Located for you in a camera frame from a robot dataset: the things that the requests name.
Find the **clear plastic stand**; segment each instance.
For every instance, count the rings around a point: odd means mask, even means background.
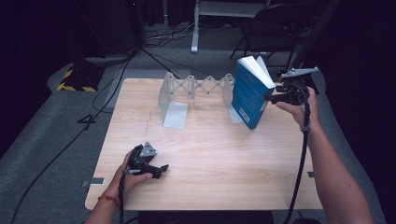
[[[163,112],[163,127],[184,128],[188,105],[175,102],[176,93],[181,91],[186,93],[188,99],[194,100],[196,91],[203,91],[209,94],[215,89],[222,89],[223,103],[229,110],[233,122],[242,122],[231,105],[231,101],[233,100],[232,85],[234,82],[235,79],[231,74],[227,74],[221,80],[215,80],[212,76],[209,76],[200,81],[196,80],[194,76],[177,79],[172,73],[166,73],[158,97],[158,106]]]

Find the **person's arm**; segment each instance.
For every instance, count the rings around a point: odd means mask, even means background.
[[[128,153],[125,156],[123,164],[119,167],[117,172],[114,174],[113,179],[111,180],[111,183],[108,185],[107,189],[105,192],[103,192],[104,196],[109,196],[115,199],[119,199],[119,184],[120,184],[120,178],[122,176],[122,170],[125,167],[125,164],[128,161],[129,155],[131,154]],[[147,180],[151,179],[152,174],[142,174],[142,175],[127,175],[125,176],[125,190],[124,192],[128,192],[131,190],[135,185]],[[101,223],[106,223],[110,224],[113,223],[113,217],[114,217],[114,212],[116,210],[116,203],[111,200],[98,200],[96,203],[96,206],[93,208],[91,211],[90,216],[85,220],[84,224],[101,224]]]
[[[320,124],[315,91],[309,88],[309,94],[311,123],[308,146],[318,196],[329,223],[374,223],[361,187],[341,161]],[[304,111],[300,106],[286,103],[277,103],[276,106],[290,112],[303,127]]]

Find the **blue book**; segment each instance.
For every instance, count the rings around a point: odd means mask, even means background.
[[[257,127],[268,104],[266,95],[271,95],[275,83],[271,79],[262,57],[252,56],[236,62],[236,77],[231,104],[250,130]]]

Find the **book cover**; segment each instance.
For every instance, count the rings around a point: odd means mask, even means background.
[[[252,56],[236,62],[236,78],[231,104],[250,130],[257,127],[268,102],[265,95],[275,89],[262,57]]]

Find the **person's left hand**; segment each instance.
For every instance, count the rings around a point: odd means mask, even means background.
[[[119,184],[120,184],[120,179],[122,177],[122,170],[125,168],[126,163],[128,162],[128,158],[131,155],[130,151],[124,158],[124,161],[122,165],[119,167],[117,172],[114,174],[113,179],[111,180],[111,183],[108,185],[107,189],[104,192],[104,195],[112,196],[118,198],[119,195]],[[124,182],[124,193],[128,192],[131,190],[135,185],[144,182],[148,179],[152,178],[151,173],[146,173],[142,175],[127,175],[125,176],[125,182]]]

